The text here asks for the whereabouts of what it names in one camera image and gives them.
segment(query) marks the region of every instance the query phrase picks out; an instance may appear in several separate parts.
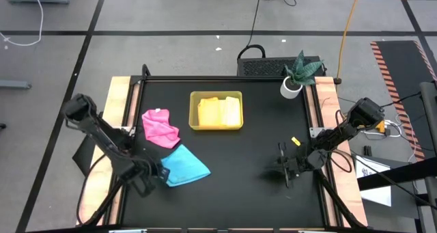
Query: white paper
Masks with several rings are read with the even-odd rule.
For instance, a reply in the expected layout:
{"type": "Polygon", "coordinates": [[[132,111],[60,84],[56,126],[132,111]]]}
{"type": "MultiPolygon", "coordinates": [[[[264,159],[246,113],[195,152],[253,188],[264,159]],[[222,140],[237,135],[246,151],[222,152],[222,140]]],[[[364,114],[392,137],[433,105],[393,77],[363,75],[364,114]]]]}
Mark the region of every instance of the white paper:
{"type": "MultiPolygon", "coordinates": [[[[356,156],[356,159],[364,162],[364,164],[372,167],[378,172],[383,172],[390,170],[388,165],[384,165],[363,157],[356,156]]],[[[362,178],[363,176],[368,176],[375,174],[370,168],[366,167],[359,161],[355,161],[356,178],[362,178]]],[[[365,200],[373,201],[385,206],[391,206],[391,187],[381,187],[377,189],[368,189],[366,191],[361,191],[361,197],[365,200]]]]}

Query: white pot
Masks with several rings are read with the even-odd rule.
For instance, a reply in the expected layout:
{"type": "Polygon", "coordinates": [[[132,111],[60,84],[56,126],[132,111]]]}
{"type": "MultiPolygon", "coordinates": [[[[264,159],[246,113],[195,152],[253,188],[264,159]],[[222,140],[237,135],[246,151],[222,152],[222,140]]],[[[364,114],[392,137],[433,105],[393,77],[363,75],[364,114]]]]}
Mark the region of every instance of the white pot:
{"type": "Polygon", "coordinates": [[[302,90],[302,86],[299,87],[298,90],[290,90],[289,88],[287,88],[287,86],[285,86],[285,82],[290,78],[290,76],[284,78],[284,81],[282,81],[281,84],[281,95],[287,99],[293,99],[295,98],[299,92],[302,90]]]}

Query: yellow cloth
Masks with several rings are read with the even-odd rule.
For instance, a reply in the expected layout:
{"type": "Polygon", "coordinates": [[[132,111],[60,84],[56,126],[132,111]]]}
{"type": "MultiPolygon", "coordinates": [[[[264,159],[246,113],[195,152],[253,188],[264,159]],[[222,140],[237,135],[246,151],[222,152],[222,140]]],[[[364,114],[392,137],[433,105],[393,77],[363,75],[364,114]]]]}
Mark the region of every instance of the yellow cloth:
{"type": "Polygon", "coordinates": [[[241,125],[240,100],[227,97],[201,99],[197,106],[199,126],[238,126],[241,125]]]}

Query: potted plant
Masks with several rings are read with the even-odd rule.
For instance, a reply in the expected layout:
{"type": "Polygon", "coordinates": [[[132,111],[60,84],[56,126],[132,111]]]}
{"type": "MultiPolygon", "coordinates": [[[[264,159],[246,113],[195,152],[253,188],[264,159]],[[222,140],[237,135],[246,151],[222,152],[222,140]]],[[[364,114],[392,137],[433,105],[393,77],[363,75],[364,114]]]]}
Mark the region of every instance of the potted plant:
{"type": "Polygon", "coordinates": [[[289,69],[287,65],[284,65],[287,76],[282,82],[281,94],[287,99],[295,98],[301,91],[303,85],[315,84],[312,75],[323,63],[323,61],[315,61],[303,66],[303,61],[304,55],[303,51],[301,51],[291,69],[289,69]]]}

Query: black tabletop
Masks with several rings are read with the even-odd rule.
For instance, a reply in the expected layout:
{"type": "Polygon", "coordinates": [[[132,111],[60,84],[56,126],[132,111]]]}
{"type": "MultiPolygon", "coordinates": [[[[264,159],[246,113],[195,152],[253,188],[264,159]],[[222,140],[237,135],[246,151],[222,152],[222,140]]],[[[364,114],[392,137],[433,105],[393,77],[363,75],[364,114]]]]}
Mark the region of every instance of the black tabletop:
{"type": "MultiPolygon", "coordinates": [[[[311,172],[285,187],[282,177],[264,168],[279,155],[277,144],[296,146],[290,138],[309,141],[309,121],[303,92],[293,100],[279,93],[281,81],[148,81],[141,114],[168,109],[170,125],[180,130],[184,144],[211,171],[201,180],[170,188],[157,183],[145,198],[126,189],[122,208],[125,227],[147,228],[314,228],[323,226],[320,186],[311,172]],[[244,125],[238,131],[194,131],[188,125],[193,91],[240,91],[244,125]]],[[[161,148],[136,136],[135,150],[153,148],[161,157],[174,149],[161,148]]]]}

